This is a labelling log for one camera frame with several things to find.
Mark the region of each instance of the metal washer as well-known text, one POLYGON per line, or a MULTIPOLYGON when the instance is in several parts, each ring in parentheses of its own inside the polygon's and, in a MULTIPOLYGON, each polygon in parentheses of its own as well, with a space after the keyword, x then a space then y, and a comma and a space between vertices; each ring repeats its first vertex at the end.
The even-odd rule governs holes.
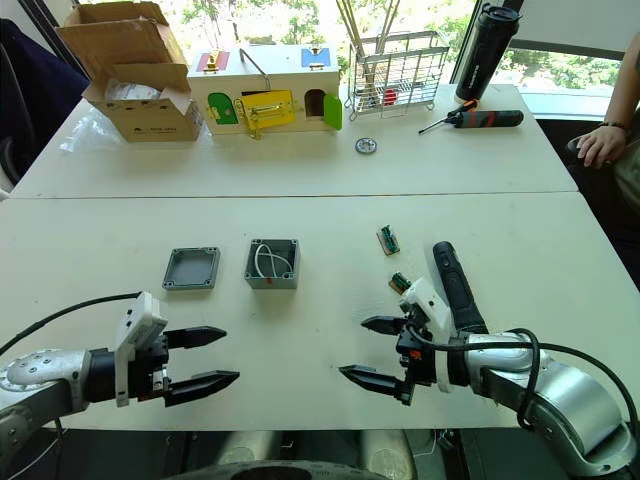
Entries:
POLYGON ((356 141, 356 152, 369 155, 378 149, 378 144, 373 138, 364 137, 356 141))

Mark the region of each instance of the wooden toy house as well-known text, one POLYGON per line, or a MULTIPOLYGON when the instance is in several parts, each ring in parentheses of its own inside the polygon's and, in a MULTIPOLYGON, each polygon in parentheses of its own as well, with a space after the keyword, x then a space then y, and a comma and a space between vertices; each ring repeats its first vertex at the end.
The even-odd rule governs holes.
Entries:
POLYGON ((335 49, 264 45, 203 52, 187 76, 213 134, 339 130, 335 49))

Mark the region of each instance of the white plastic bag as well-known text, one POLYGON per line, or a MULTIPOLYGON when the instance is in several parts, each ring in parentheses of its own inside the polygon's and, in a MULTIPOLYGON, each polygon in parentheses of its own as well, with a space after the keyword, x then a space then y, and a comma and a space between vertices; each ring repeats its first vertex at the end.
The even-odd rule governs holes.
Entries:
POLYGON ((91 108, 73 127, 71 135, 60 145, 66 152, 116 150, 126 143, 111 120, 99 110, 91 108))
POLYGON ((104 98, 106 100, 157 100, 160 98, 160 91, 146 85, 119 82, 110 78, 104 98))

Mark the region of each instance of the person's arm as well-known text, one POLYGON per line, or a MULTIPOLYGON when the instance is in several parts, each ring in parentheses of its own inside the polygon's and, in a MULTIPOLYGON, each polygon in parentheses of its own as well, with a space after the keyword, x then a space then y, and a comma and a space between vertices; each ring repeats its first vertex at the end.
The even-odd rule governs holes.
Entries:
POLYGON ((584 158, 584 166, 600 168, 604 162, 618 158, 625 147, 625 129, 629 128, 633 112, 640 100, 640 33, 631 41, 622 60, 616 86, 604 118, 624 128, 599 127, 583 135, 578 141, 578 158, 584 158))

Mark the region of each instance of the person's hand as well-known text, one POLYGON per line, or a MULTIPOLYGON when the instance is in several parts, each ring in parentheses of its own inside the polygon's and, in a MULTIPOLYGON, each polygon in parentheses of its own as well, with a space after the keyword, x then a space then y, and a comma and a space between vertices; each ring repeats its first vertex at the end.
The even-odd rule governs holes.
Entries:
POLYGON ((625 132, 618 127, 598 127, 578 140, 578 158, 585 167, 600 168, 620 156, 626 144, 625 132))

